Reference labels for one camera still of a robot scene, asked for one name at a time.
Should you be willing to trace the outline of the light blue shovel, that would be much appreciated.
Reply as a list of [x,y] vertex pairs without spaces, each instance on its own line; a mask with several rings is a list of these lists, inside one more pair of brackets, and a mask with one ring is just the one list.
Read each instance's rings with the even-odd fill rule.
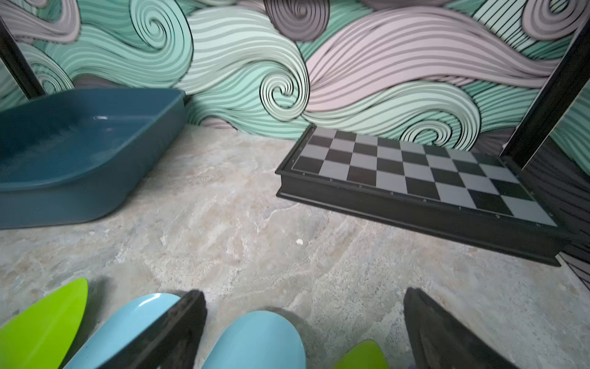
[[67,368],[98,368],[130,344],[180,298],[169,293],[145,295],[127,303],[84,343]]
[[305,368],[307,358],[290,321],[271,311],[253,311],[224,330],[202,367]]

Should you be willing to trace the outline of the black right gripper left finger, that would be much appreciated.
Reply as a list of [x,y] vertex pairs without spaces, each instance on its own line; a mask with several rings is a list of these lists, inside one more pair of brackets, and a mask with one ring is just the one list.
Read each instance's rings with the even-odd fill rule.
[[207,319],[204,293],[191,290],[102,368],[192,368]]

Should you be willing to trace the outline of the green shovel yellow handle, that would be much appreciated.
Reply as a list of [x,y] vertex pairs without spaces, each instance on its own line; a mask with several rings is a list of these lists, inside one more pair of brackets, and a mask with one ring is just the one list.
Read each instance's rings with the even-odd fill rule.
[[379,344],[373,340],[361,341],[345,353],[333,369],[388,369],[387,359]]

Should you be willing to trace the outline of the green shovel wooden handle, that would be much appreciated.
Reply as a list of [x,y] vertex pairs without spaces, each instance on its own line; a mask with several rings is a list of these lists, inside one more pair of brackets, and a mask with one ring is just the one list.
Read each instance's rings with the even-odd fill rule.
[[1,328],[2,368],[58,368],[78,333],[89,296],[79,278],[50,293]]

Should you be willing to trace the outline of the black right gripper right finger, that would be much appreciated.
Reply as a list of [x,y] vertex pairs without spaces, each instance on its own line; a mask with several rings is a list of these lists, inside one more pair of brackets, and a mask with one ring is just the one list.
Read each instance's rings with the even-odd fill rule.
[[514,368],[419,288],[408,288],[404,319],[417,368]]

